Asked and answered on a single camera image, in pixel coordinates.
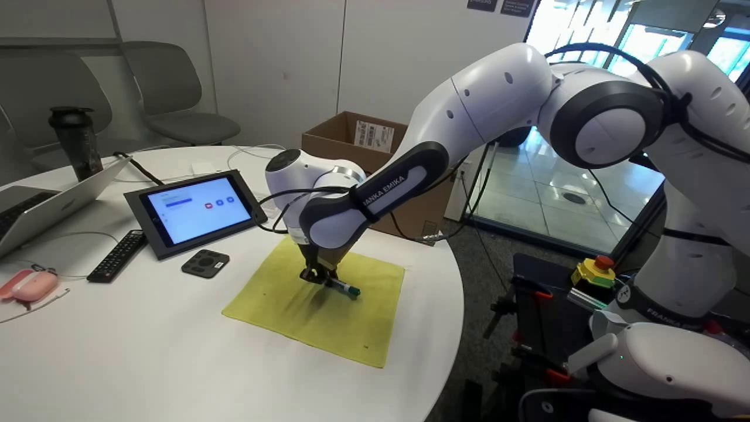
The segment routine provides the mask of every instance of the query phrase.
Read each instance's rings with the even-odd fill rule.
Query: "glass panel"
[[[640,61],[653,61],[657,56],[679,51],[691,42],[688,33],[657,29],[646,26],[627,26],[619,48],[632,53]],[[617,75],[632,75],[636,68],[623,59],[612,59],[610,70]]]
[[[567,42],[617,45],[630,6],[625,0],[541,0],[528,42],[540,51]],[[632,26],[625,46],[637,46],[637,56],[652,59],[679,48],[686,39],[683,33],[659,33],[657,46],[640,46],[653,36],[652,29]],[[564,59],[603,68],[610,53],[571,51]],[[640,217],[664,183],[660,174],[632,162],[598,170],[571,165],[536,129],[521,146],[507,142],[489,153],[473,188],[468,217],[579,252],[617,251],[630,219]]]
[[[500,147],[487,170],[476,219],[598,252],[617,247],[664,183],[632,162],[592,174],[571,165],[536,130],[521,147]]]
[[[731,82],[735,82],[750,61],[750,42],[734,39],[734,36],[719,36],[715,46],[709,48],[707,59],[722,68],[722,73],[729,75]]]

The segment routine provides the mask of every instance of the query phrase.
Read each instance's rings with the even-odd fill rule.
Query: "cardboard box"
[[[303,134],[303,150],[316,157],[356,162],[365,174],[378,170],[401,146],[405,124],[356,113],[340,113],[333,120]],[[427,195],[413,197],[394,211],[398,226],[411,238],[438,235],[449,199],[452,178]],[[379,217],[372,229],[398,235],[394,217]]]

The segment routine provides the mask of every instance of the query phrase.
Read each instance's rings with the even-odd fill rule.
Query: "window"
[[[725,36],[719,36],[707,59],[729,75],[729,80],[739,80],[750,61],[750,29],[726,28]]]
[[[627,26],[619,48],[632,53],[640,61],[653,61],[664,53],[686,48],[691,42],[688,33],[683,29],[660,29],[660,28],[649,28],[649,26]],[[610,70],[617,75],[630,75],[632,66],[623,59],[613,59],[610,63]]]
[[[541,0],[528,36],[540,51],[570,42],[613,45],[623,29],[632,0]],[[570,51],[564,61],[603,66],[604,51]]]

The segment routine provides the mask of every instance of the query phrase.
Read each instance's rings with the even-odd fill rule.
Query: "wall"
[[[467,0],[207,0],[207,19],[218,109],[289,147],[338,109],[407,121],[438,82],[528,28]],[[465,199],[454,189],[446,216]]]
[[[159,137],[153,135],[141,121],[138,95],[131,87],[122,56],[117,51],[79,51],[79,56],[92,68],[101,90],[108,95],[113,108],[113,121],[101,130],[101,135],[122,140],[151,137],[153,142],[159,142]]]
[[[113,0],[122,39],[162,39],[181,45],[202,80],[199,109],[216,109],[210,53],[202,0]]]
[[[345,0],[207,0],[218,109],[256,142],[299,146],[334,114]]]
[[[340,108],[407,121],[424,93],[521,42],[526,26],[528,19],[468,11],[467,0],[350,0]]]
[[[2,0],[0,42],[113,42],[109,0]]]

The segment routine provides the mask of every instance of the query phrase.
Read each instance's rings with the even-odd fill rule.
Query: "tablet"
[[[267,219],[240,170],[127,191],[125,199],[159,259]]]

